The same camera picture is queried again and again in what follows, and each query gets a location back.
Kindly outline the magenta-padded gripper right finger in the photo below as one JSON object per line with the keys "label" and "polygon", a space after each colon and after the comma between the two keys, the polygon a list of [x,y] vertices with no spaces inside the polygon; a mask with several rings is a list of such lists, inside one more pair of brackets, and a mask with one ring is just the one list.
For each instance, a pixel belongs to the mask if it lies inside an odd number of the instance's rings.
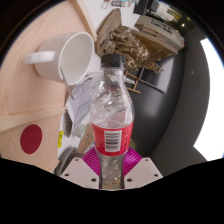
{"label": "magenta-padded gripper right finger", "polygon": [[128,149],[123,160],[125,189],[140,188],[161,178],[160,171],[149,157],[142,158],[134,149]]}

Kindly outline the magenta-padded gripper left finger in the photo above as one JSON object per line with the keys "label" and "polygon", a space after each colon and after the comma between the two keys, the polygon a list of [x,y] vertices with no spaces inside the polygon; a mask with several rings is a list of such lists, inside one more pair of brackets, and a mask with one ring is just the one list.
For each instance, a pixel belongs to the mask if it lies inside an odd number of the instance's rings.
{"label": "magenta-padded gripper left finger", "polygon": [[61,177],[84,188],[98,189],[100,174],[100,160],[95,148],[91,148],[81,158],[74,157]]}

